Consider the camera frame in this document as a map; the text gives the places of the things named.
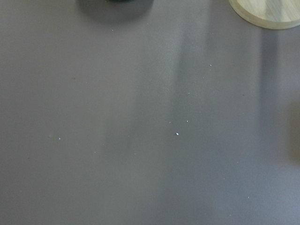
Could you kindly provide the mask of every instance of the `gray table surface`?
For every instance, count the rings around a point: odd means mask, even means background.
[[[226,0],[0,16],[1,225],[299,224],[300,27]]]

